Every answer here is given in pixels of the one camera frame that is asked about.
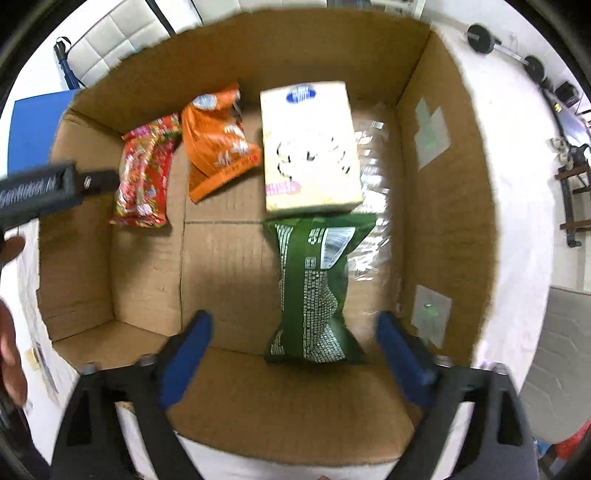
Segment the barcode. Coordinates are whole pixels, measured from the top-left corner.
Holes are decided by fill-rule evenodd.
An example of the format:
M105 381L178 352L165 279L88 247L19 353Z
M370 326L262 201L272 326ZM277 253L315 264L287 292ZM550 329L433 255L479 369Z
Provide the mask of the barcode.
M324 231L320 268L327 270L339 259L355 233L354 226L331 227Z

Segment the screw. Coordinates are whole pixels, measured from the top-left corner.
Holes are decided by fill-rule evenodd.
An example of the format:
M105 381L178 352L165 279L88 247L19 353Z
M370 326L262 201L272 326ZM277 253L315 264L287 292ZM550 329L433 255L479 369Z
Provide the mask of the screw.
M440 367L453 367L452 359L445 355L435 355L433 357L433 363Z
M509 368L500 362L496 363L492 371L499 375L509 375Z
M156 356L153 353L148 353L147 355L142 355L142 358L139 359L138 365L141 367L149 367L155 363Z
M95 374L98 370L100 370L100 364L89 363L82 367L80 375L92 375Z

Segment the blue panel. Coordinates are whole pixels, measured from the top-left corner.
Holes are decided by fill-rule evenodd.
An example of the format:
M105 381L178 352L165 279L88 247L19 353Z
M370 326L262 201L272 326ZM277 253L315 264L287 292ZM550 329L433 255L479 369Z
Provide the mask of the blue panel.
M160 381L160 404L166 410L183 398L199 362L212 339L212 317L202 312L174 357L166 366Z
M14 102L8 138L9 174L40 168L49 162L60 118L75 93L76 90L67 90Z
M430 360L425 361L425 354L428 352L419 343L420 340L410 342L409 340L416 338L404 335L402 330L394 326L395 321L396 319L391 313L382 312L379 314L378 343L404 397L419 407L428 407L433 399L431 386L436 379L433 364Z

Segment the orange snack bag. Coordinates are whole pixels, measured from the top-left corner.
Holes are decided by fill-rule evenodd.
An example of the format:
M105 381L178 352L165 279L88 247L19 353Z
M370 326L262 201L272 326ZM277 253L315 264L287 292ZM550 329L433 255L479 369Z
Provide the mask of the orange snack bag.
M237 101L238 84L198 96L181 114L191 161L189 196L198 202L261 162L261 149L246 141Z

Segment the white box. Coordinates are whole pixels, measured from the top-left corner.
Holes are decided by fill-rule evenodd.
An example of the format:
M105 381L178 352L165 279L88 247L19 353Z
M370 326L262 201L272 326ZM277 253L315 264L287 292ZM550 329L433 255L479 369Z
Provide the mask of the white box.
M363 201L344 82L261 92L267 212L353 210Z

